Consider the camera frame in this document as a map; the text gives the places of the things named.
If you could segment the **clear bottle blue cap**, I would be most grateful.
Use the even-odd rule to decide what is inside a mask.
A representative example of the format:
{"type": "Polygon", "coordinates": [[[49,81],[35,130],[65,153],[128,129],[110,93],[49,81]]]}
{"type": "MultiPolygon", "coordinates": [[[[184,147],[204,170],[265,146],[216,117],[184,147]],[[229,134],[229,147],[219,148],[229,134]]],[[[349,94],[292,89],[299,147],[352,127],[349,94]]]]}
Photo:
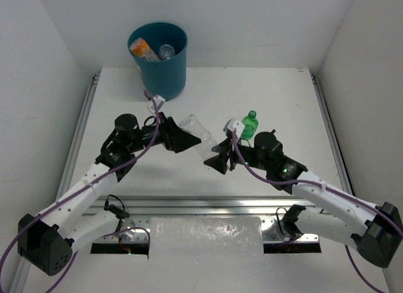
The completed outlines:
{"type": "Polygon", "coordinates": [[[194,114],[185,117],[178,126],[201,140],[195,149],[202,160],[205,161],[217,155],[216,152],[213,152],[213,148],[218,145],[217,141],[194,114]]]}

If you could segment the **green plastic bottle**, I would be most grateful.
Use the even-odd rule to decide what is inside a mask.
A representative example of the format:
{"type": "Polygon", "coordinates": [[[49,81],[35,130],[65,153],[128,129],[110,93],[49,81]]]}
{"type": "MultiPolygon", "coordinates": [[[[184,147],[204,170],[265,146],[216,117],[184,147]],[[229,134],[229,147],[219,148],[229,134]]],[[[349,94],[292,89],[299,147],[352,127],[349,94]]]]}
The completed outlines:
{"type": "Polygon", "coordinates": [[[244,125],[244,129],[241,137],[249,140],[254,136],[259,125],[256,111],[250,110],[249,113],[242,119],[242,123],[244,125]]]}

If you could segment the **clear bottle blue label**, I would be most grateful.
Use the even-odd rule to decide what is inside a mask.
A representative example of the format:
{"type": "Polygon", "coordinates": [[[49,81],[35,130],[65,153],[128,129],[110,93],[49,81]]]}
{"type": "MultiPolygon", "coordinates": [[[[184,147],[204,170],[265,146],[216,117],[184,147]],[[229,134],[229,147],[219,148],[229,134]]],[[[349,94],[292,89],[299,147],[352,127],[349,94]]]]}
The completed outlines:
{"type": "Polygon", "coordinates": [[[160,60],[169,60],[176,55],[175,49],[170,44],[163,44],[159,47],[160,60]]]}

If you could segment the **orange bottle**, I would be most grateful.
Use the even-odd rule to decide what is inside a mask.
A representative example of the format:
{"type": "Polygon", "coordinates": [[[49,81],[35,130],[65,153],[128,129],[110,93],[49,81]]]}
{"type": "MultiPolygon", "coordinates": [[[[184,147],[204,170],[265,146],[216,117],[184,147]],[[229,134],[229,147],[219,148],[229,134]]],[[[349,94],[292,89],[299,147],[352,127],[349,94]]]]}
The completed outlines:
{"type": "Polygon", "coordinates": [[[129,46],[131,53],[143,60],[157,62],[160,61],[158,55],[150,48],[143,38],[135,39],[129,46]]]}

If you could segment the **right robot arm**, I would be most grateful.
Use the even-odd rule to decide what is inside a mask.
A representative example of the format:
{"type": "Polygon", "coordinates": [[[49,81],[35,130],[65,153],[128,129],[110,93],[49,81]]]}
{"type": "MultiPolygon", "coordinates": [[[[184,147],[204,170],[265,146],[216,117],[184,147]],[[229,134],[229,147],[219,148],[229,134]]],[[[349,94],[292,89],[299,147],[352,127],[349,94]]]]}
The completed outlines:
{"type": "Polygon", "coordinates": [[[325,210],[320,215],[304,205],[291,206],[279,222],[283,236],[312,233],[354,248],[371,264],[387,268],[402,242],[402,220],[398,208],[366,202],[316,176],[283,153],[274,132],[260,132],[253,146],[234,144],[233,135],[214,148],[216,156],[205,165],[221,174],[242,164],[248,171],[265,171],[263,182],[277,190],[303,198],[325,210]]]}

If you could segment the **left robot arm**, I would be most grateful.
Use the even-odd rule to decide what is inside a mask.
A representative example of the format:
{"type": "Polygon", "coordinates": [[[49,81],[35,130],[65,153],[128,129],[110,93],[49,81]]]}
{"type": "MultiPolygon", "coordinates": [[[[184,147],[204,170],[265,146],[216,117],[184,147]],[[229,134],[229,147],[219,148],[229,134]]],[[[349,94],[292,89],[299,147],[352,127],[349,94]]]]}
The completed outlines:
{"type": "Polygon", "coordinates": [[[77,220],[98,197],[119,183],[136,163],[135,153],[163,145],[183,152],[200,144],[200,138],[181,129],[162,112],[153,125],[139,127],[137,118],[124,113],[103,143],[86,174],[51,206],[38,215],[26,214],[18,223],[18,253],[48,276],[57,275],[72,255],[92,240],[112,233],[128,212],[106,205],[90,221],[77,220]]]}

